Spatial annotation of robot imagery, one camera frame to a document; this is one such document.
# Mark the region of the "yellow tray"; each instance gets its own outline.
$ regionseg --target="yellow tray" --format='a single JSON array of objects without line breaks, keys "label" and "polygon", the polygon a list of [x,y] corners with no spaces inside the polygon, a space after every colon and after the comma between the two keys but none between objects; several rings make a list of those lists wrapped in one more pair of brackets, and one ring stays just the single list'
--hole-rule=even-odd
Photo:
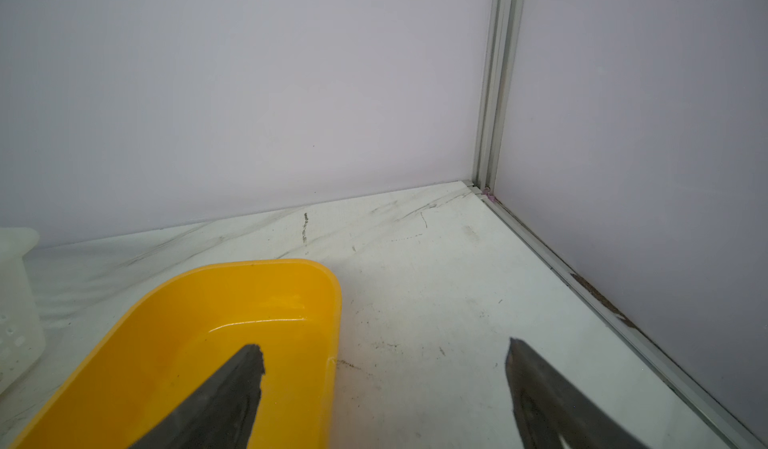
[{"label": "yellow tray", "polygon": [[248,447],[325,447],[341,289],[302,259],[185,272],[136,303],[12,447],[125,449],[245,344],[266,375]]}]

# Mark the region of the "vertical metal profile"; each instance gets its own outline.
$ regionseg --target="vertical metal profile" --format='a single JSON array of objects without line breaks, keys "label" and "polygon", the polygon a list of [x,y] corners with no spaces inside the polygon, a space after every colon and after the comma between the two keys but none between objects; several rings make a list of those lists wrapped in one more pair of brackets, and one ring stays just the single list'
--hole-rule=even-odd
[{"label": "vertical metal profile", "polygon": [[472,182],[477,187],[490,188],[491,191],[496,180],[522,6],[523,0],[493,0],[491,10],[472,174]]}]

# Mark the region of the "white wall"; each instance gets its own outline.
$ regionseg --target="white wall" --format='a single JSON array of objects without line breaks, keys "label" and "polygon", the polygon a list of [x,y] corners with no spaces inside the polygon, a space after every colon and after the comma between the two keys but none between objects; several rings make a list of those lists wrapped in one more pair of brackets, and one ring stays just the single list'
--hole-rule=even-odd
[{"label": "white wall", "polygon": [[524,0],[495,194],[768,441],[768,0]]},{"label": "white wall", "polygon": [[469,177],[492,0],[0,0],[44,245]]}]

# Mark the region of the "white table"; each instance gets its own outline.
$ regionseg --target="white table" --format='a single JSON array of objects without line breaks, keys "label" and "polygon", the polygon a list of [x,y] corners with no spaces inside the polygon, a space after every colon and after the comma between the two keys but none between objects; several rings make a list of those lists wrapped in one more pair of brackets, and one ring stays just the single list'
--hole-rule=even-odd
[{"label": "white table", "polygon": [[520,447],[510,336],[651,447],[725,447],[463,183],[31,252],[48,347],[0,395],[0,447],[142,295],[202,265],[283,257],[341,283],[331,447]]}]

